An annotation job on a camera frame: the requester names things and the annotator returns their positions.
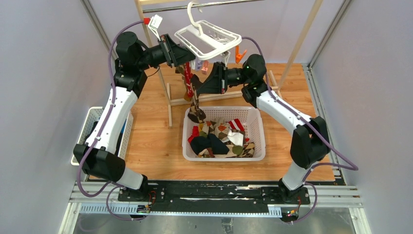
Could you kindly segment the brown argyle sock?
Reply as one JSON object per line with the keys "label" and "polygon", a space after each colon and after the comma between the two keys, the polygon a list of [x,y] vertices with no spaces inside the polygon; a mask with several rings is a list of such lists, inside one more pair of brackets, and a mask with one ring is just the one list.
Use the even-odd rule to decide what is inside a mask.
{"label": "brown argyle sock", "polygon": [[199,95],[197,94],[197,88],[201,85],[202,83],[199,80],[199,77],[196,74],[193,74],[190,79],[190,87],[193,92],[193,96],[191,98],[191,105],[187,116],[191,121],[197,124],[204,123],[204,120],[206,119],[204,111],[199,107]]}

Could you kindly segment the olive green striped sock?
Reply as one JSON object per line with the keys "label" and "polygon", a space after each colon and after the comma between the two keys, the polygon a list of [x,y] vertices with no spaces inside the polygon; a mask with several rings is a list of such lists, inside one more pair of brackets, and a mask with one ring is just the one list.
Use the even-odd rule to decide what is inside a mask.
{"label": "olive green striped sock", "polygon": [[[176,67],[176,68],[175,68],[175,73],[181,75],[181,79],[182,79],[183,84],[184,84],[185,89],[186,89],[185,78],[184,78],[184,65],[180,65],[180,66]],[[192,99],[191,99],[191,100],[188,100],[186,92],[185,92],[185,94],[184,94],[184,100],[185,100],[185,101],[188,101],[188,102],[191,102],[191,100],[192,100]]]}

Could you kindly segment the red christmas sock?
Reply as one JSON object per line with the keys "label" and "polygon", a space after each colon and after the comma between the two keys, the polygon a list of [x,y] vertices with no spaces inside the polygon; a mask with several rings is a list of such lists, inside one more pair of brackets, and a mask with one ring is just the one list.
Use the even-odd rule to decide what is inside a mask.
{"label": "red christmas sock", "polygon": [[184,78],[185,78],[185,84],[186,84],[186,94],[187,94],[187,98],[188,100],[191,100],[193,97],[193,90],[192,90],[192,86],[191,86],[191,78],[192,78],[192,73],[191,73],[191,67],[190,67],[190,63],[186,62],[184,64]]}

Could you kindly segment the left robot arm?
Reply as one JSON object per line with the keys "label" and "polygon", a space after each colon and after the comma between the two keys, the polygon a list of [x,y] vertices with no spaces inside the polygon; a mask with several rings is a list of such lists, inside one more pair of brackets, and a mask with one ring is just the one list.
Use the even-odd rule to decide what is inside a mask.
{"label": "left robot arm", "polygon": [[157,46],[148,47],[135,33],[123,32],[114,39],[112,47],[118,58],[114,61],[115,70],[110,70],[111,90],[104,112],[85,142],[76,144],[73,150],[79,162],[76,180],[87,197],[94,195],[81,186],[82,174],[127,188],[136,200],[144,201],[150,194],[148,178],[129,169],[125,160],[116,155],[119,135],[148,79],[145,71],[163,63],[177,67],[195,60],[195,55],[168,34],[160,37]]}

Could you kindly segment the white plastic clip hanger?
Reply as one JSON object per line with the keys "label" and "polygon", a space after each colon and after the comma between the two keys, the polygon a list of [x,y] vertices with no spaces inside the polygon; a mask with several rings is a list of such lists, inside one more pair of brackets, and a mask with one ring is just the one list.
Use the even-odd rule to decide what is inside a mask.
{"label": "white plastic clip hanger", "polygon": [[237,33],[206,20],[195,21],[191,12],[194,4],[195,1],[190,1],[186,8],[190,25],[176,31],[174,35],[196,58],[202,61],[216,59],[241,43],[242,36]]}

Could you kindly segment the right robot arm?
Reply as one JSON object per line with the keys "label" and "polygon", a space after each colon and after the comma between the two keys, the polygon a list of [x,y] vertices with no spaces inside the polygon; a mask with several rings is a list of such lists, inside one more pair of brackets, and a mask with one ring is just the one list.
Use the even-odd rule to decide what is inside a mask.
{"label": "right robot arm", "polygon": [[291,203],[309,175],[311,167],[330,153],[327,124],[321,117],[310,117],[299,112],[264,81],[267,73],[262,55],[252,54],[242,68],[228,68],[222,62],[213,64],[205,81],[192,78],[198,94],[223,94],[229,87],[243,85],[244,100],[267,113],[291,135],[290,155],[292,163],[280,179],[279,198]]}

